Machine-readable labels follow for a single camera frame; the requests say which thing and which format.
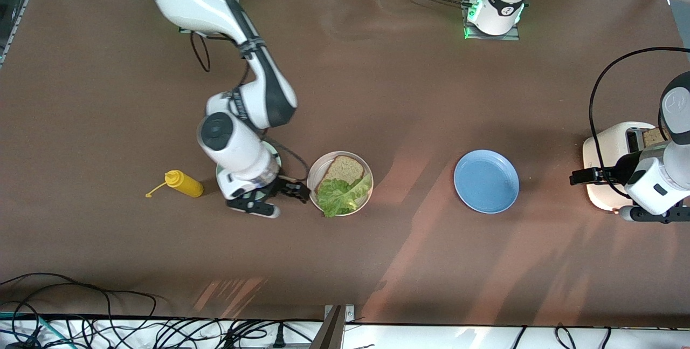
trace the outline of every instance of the blue plate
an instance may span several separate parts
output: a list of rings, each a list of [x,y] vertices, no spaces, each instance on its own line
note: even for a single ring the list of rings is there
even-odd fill
[[[515,167],[500,153],[486,149],[464,155],[456,166],[453,181],[460,199],[485,214],[508,209],[520,191]]]

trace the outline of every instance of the slice of bread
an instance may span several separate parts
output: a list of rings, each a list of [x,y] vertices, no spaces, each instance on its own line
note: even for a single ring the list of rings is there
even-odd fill
[[[317,191],[319,190],[324,180],[340,179],[352,184],[361,177],[364,177],[364,167],[362,167],[360,162],[357,162],[357,160],[349,156],[336,156],[333,162],[330,163],[330,166],[328,166],[326,174],[323,176],[323,179],[321,179],[316,189]]]

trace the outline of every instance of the table surface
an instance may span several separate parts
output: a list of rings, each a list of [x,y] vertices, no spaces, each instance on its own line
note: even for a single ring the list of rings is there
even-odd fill
[[[309,163],[363,157],[369,204],[336,219],[286,197],[277,219],[231,211],[195,131],[205,100],[242,75],[234,47],[207,42],[204,73],[153,0],[31,0],[0,71],[3,278],[50,271],[151,292],[166,299],[160,315],[317,318],[354,303],[369,322],[688,324],[688,225],[627,223],[568,183],[601,69],[681,45],[665,0],[530,0],[519,42],[465,40],[458,8],[433,0],[241,2],[300,103],[270,135]],[[597,125],[655,122],[660,92],[687,69],[675,52],[619,64]],[[520,176],[503,213],[476,213],[453,189],[477,148]],[[145,199],[170,169],[206,194]],[[105,312],[75,291],[35,303]],[[121,303],[113,313],[148,312]]]

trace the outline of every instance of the yellow squeeze bottle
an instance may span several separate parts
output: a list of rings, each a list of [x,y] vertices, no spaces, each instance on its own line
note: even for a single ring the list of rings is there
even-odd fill
[[[165,182],[159,184],[158,187],[148,192],[148,194],[146,194],[146,197],[151,197],[151,194],[154,191],[160,189],[166,184],[183,194],[187,194],[190,197],[198,197],[204,193],[204,186],[202,186],[202,184],[200,184],[184,172],[174,169],[170,170],[169,172],[166,172]]]

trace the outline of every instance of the green lettuce leaf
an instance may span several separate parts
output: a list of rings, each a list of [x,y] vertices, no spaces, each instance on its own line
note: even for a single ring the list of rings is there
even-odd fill
[[[365,175],[352,184],[340,179],[324,180],[317,194],[317,202],[327,218],[349,214],[357,210],[355,201],[365,196],[370,188],[371,175]]]

